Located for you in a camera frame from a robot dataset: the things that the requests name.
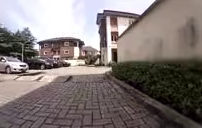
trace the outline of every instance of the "green hedge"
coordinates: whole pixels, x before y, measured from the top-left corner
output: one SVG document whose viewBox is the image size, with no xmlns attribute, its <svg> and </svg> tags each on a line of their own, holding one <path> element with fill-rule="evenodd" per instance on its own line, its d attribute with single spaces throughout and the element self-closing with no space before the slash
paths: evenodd
<svg viewBox="0 0 202 128">
<path fill-rule="evenodd" d="M 126 62 L 112 74 L 178 112 L 202 121 L 202 62 Z"/>
</svg>

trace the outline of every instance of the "white wall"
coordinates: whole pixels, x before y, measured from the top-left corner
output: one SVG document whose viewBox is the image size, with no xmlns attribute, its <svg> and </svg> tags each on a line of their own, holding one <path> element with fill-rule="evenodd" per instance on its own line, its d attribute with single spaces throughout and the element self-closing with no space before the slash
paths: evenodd
<svg viewBox="0 0 202 128">
<path fill-rule="evenodd" d="M 117 17 L 119 36 L 130 26 L 129 20 L 133 19 L 125 17 Z"/>
<path fill-rule="evenodd" d="M 133 18 L 117 17 L 118 22 L 118 32 L 121 35 L 129 26 L 129 20 L 135 20 Z M 112 51 L 111 48 L 117 48 L 117 44 L 112 44 L 111 41 L 111 25 L 110 25 L 110 16 L 106 17 L 106 30 L 107 30 L 107 50 L 104 49 L 104 63 L 108 64 L 112 60 Z"/>
<path fill-rule="evenodd" d="M 74 58 L 78 59 L 79 55 L 80 55 L 79 47 L 74 47 Z"/>
<path fill-rule="evenodd" d="M 110 16 L 106 17 L 106 34 L 107 34 L 107 62 L 105 64 L 108 64 L 112 59 L 112 52 L 111 52 L 111 26 L 110 26 Z"/>
<path fill-rule="evenodd" d="M 120 62 L 202 57 L 202 1 L 165 0 L 117 44 Z"/>
</svg>

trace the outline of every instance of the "car wheel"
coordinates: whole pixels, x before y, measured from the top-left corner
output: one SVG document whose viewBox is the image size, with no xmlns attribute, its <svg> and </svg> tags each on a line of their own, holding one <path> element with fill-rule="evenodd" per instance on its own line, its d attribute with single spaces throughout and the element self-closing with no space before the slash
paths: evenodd
<svg viewBox="0 0 202 128">
<path fill-rule="evenodd" d="M 6 74 L 11 74 L 11 73 L 12 73 L 11 68 L 10 68 L 10 67 L 6 67 L 6 68 L 5 68 L 5 73 L 6 73 Z"/>
<path fill-rule="evenodd" d="M 45 70 L 45 68 L 46 68 L 46 66 L 45 66 L 44 64 L 42 64 L 42 65 L 40 66 L 40 69 L 41 69 L 41 70 Z"/>
</svg>

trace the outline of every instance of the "sky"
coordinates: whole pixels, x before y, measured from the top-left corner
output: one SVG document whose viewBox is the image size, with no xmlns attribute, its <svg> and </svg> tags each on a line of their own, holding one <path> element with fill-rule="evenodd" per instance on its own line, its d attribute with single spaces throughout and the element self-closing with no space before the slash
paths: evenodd
<svg viewBox="0 0 202 128">
<path fill-rule="evenodd" d="M 97 13 L 104 9 L 142 14 L 154 0 L 0 0 L 0 23 L 29 27 L 37 41 L 76 37 L 99 49 Z"/>
</svg>

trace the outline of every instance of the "door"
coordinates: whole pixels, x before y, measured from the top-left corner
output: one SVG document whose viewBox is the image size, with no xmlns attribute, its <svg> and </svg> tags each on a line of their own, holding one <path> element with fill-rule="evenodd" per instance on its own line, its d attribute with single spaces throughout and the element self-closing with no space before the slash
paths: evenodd
<svg viewBox="0 0 202 128">
<path fill-rule="evenodd" d="M 4 57 L 0 58 L 0 71 L 5 71 L 6 68 L 6 59 Z"/>
</svg>

